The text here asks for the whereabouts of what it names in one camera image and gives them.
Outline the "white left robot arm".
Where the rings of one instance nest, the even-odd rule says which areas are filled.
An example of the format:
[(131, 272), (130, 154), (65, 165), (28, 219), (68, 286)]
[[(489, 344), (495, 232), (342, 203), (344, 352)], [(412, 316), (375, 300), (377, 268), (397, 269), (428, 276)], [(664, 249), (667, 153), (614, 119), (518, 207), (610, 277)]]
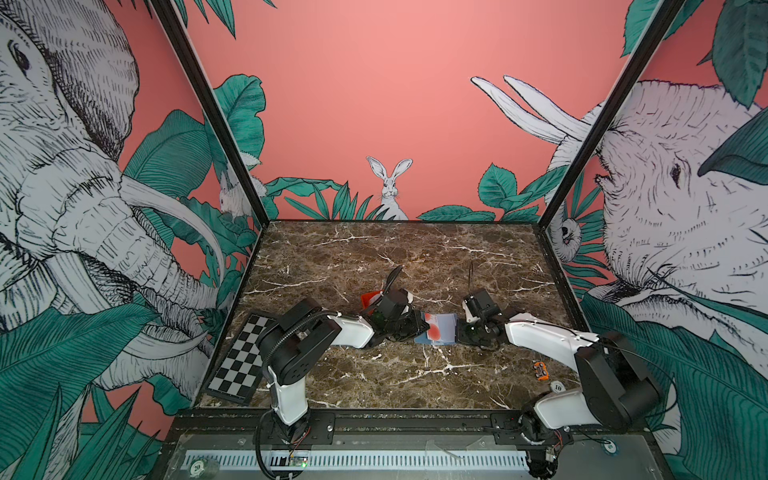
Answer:
[(258, 335), (262, 376), (271, 396), (273, 418), (291, 428), (306, 421), (305, 377), (333, 346), (372, 348), (384, 340), (404, 342), (430, 329), (423, 312), (402, 291), (380, 296), (354, 315), (327, 310), (307, 297)]

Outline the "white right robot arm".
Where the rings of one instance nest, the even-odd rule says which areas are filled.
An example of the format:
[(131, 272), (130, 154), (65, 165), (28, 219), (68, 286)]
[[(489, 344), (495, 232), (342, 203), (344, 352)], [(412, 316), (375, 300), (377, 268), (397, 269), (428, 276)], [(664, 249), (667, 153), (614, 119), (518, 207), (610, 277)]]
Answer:
[(487, 320), (459, 319), (456, 341), (527, 348), (578, 374), (578, 387), (545, 393), (526, 404), (519, 424), (531, 442), (545, 433), (584, 425), (624, 433), (661, 402), (661, 386), (646, 361), (617, 332), (577, 331), (529, 313), (497, 314)]

